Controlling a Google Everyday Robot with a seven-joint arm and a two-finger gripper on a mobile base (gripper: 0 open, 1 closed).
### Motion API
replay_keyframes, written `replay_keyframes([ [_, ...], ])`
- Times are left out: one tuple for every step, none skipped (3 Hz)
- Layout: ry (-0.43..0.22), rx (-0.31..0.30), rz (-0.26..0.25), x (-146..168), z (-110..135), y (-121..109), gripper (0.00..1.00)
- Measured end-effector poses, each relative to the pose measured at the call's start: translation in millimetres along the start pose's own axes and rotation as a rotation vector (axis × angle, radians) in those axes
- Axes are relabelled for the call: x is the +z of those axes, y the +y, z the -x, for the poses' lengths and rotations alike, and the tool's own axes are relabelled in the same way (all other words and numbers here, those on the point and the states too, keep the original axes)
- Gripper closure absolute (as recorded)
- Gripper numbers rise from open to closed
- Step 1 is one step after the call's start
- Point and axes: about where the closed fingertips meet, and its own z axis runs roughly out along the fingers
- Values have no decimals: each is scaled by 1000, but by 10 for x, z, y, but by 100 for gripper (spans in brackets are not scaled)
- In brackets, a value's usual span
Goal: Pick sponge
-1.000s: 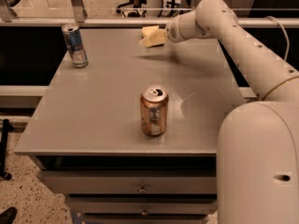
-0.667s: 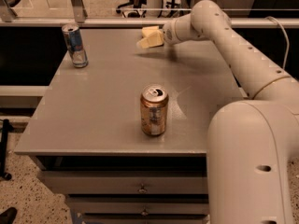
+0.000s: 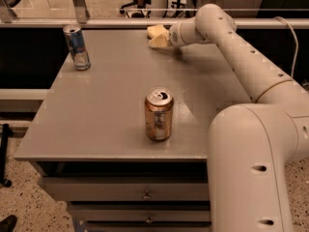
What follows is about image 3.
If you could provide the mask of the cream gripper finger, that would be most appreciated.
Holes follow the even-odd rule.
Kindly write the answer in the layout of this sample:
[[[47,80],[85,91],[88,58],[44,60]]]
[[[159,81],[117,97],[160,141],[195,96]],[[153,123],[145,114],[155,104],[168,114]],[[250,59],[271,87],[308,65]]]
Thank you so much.
[[[165,48],[170,45],[170,41],[167,35],[160,34],[157,37],[149,40],[149,47],[150,48]]]

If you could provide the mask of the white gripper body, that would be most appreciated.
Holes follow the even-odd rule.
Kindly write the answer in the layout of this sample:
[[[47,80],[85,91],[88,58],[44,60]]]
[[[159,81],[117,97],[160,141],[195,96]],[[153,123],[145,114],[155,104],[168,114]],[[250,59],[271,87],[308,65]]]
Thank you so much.
[[[185,45],[185,41],[182,37],[182,23],[179,22],[177,24],[174,24],[169,29],[169,41],[172,46],[180,47]]]

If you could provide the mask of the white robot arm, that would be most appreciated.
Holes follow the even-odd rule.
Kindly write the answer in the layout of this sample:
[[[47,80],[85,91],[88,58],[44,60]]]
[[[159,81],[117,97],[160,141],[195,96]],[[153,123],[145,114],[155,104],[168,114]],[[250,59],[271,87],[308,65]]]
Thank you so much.
[[[250,98],[211,122],[211,231],[294,232],[285,165],[309,153],[309,93],[242,38],[214,4],[147,33],[151,48],[215,44]]]

